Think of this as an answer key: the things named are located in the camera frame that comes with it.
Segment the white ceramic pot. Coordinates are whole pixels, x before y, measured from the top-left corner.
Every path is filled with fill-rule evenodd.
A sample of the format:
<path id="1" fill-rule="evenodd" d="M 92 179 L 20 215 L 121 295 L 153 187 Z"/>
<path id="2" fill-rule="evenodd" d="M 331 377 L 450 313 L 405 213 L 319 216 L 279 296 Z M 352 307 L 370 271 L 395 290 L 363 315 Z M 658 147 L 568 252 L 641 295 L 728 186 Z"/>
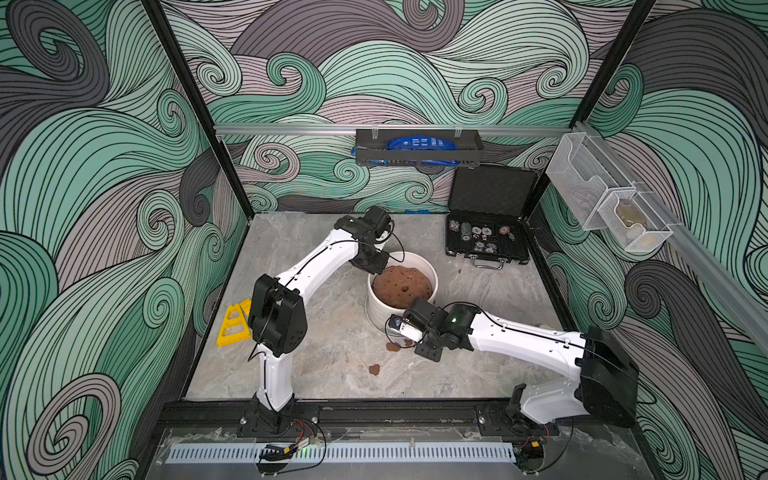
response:
<path id="1" fill-rule="evenodd" d="M 404 254 L 397 254 L 395 258 L 391 258 L 385 269 L 387 267 L 392 266 L 402 266 L 406 268 L 416 268 L 420 270 L 424 275 L 426 275 L 430 281 L 432 282 L 434 286 L 434 293 L 427 301 L 434 301 L 438 288 L 439 288 L 439 280 L 436 270 L 434 269 L 433 265 L 423 258 L 422 256 L 412 253 L 412 252 L 405 252 Z M 381 331 L 384 332 L 384 324 L 389 319 L 391 315 L 402 315 L 404 313 L 404 309 L 396 309 L 389 307 L 388 305 L 384 304 L 380 300 L 378 300 L 372 291 L 372 281 L 373 279 L 379 274 L 369 274 L 368 280 L 367 280 L 367 299 L 365 304 L 365 312 L 367 315 L 368 320 L 370 321 L 371 325 Z"/>

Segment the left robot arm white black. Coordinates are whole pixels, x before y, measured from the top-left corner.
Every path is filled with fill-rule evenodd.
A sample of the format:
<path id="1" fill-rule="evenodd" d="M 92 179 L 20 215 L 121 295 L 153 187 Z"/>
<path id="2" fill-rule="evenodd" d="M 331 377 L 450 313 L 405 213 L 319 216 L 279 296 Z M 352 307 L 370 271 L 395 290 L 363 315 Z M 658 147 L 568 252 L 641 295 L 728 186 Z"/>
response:
<path id="1" fill-rule="evenodd" d="M 393 233 L 394 220 L 381 207 L 371 207 L 361 217 L 346 215 L 296 265 L 255 281 L 247 325 L 254 340 L 249 358 L 259 361 L 254 395 L 259 425 L 276 431 L 291 421 L 293 352 L 308 332 L 309 300 L 346 264 L 368 274 L 382 273 L 390 260 L 383 246 Z"/>

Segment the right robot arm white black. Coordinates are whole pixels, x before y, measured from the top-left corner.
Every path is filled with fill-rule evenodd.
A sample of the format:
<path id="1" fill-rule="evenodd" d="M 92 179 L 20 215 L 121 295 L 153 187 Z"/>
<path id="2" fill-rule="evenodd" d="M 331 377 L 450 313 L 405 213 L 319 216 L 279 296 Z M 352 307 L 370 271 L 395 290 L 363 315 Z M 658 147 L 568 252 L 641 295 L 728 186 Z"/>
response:
<path id="1" fill-rule="evenodd" d="M 487 313 L 470 302 L 436 306 L 421 298 L 385 323 L 385 333 L 411 342 L 433 362 L 444 350 L 490 352 L 544 367 L 559 379 L 520 384 L 508 416 L 549 424 L 590 415 L 622 428 L 636 423 L 639 367 L 616 337 L 591 327 L 587 332 L 534 327 Z"/>

